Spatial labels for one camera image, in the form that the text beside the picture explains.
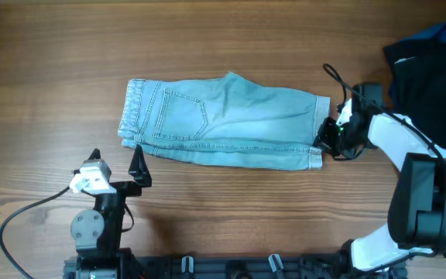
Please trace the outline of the light blue denim shorts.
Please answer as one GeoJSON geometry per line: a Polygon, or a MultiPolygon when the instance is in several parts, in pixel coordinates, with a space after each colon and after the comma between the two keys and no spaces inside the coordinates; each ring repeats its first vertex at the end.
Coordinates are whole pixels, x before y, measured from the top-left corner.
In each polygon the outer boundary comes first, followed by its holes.
{"type": "Polygon", "coordinates": [[[122,144],[171,160],[282,171],[318,169],[330,99],[229,72],[210,80],[128,82],[122,144]]]}

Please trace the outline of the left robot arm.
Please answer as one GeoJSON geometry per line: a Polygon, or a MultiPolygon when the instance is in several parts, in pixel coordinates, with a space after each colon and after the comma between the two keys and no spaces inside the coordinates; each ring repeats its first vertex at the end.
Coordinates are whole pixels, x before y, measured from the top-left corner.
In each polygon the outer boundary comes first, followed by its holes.
{"type": "Polygon", "coordinates": [[[125,214],[131,214],[127,197],[139,197],[143,188],[152,186],[152,178],[140,145],[135,148],[128,170],[130,181],[111,182],[112,171],[96,149],[74,171],[70,188],[94,198],[94,207],[79,212],[72,220],[70,234],[77,258],[67,260],[63,277],[73,279],[146,278],[147,273],[132,250],[121,248],[125,214]]]}

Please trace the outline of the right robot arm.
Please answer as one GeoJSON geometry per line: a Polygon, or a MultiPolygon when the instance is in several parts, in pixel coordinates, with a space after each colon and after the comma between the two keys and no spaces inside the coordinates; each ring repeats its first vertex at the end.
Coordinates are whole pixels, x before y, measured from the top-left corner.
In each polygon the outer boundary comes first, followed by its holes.
{"type": "Polygon", "coordinates": [[[375,277],[414,257],[446,257],[446,151],[409,118],[383,108],[380,84],[342,90],[338,119],[324,120],[314,145],[343,161],[381,149],[400,173],[386,224],[347,241],[323,265],[335,277],[375,277]]]}

